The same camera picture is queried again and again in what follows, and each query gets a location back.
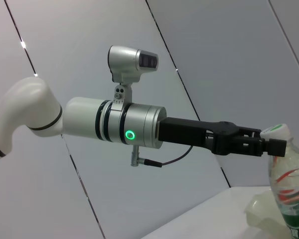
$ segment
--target white table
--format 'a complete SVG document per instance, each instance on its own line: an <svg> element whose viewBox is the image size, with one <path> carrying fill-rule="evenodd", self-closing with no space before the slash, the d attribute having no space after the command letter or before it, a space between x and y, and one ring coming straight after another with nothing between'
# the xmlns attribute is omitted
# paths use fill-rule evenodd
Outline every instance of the white table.
<svg viewBox="0 0 299 239"><path fill-rule="evenodd" d="M247 225L245 207L269 187L234 187L210 198L143 239L272 239Z"/></svg>

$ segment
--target clear plastic bottle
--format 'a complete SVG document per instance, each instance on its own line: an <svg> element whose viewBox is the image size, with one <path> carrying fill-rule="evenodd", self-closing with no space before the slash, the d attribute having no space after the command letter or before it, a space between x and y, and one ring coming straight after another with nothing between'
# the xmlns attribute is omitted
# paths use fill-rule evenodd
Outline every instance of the clear plastic bottle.
<svg viewBox="0 0 299 239"><path fill-rule="evenodd" d="M299 239L299 149L293 144L293 137L286 124L262 131L261 137L287 141L285 156L270 158L269 179L292 238Z"/></svg>

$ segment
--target bottle cap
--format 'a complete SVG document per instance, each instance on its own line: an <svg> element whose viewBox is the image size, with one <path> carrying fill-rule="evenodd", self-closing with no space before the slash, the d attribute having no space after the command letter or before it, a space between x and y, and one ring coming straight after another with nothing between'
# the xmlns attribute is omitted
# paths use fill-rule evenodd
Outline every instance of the bottle cap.
<svg viewBox="0 0 299 239"><path fill-rule="evenodd" d="M260 137L264 139L281 139L281 140L291 140L293 138L288 126L285 123L281 123L263 130L260 133Z"/></svg>

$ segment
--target robotic arm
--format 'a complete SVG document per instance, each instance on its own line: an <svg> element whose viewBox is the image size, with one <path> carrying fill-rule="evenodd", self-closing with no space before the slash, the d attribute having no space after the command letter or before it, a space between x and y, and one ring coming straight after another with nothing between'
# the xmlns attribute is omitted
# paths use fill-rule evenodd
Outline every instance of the robotic arm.
<svg viewBox="0 0 299 239"><path fill-rule="evenodd" d="M108 65L112 81L118 83L113 100L73 98L64 111L42 79L17 82L0 102L0 158L11 152L12 134L20 125L41 137L70 134L133 145L132 166L161 167L139 158L139 146L158 149L164 141L207 148L218 155L285 155L286 141L265 141L260 129L168 118L164 107L133 103L131 84L140 81L142 73L157 70L156 54L112 46Z"/></svg>

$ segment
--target green led ring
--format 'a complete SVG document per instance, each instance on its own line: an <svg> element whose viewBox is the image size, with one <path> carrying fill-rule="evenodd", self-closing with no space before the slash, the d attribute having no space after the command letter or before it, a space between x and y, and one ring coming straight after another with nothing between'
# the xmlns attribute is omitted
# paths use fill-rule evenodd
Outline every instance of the green led ring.
<svg viewBox="0 0 299 239"><path fill-rule="evenodd" d="M125 132L125 137L126 137L127 139L129 139L129 140L133 140L133 139L135 139L135 134L134 134L133 131L128 130L128 131Z"/></svg>

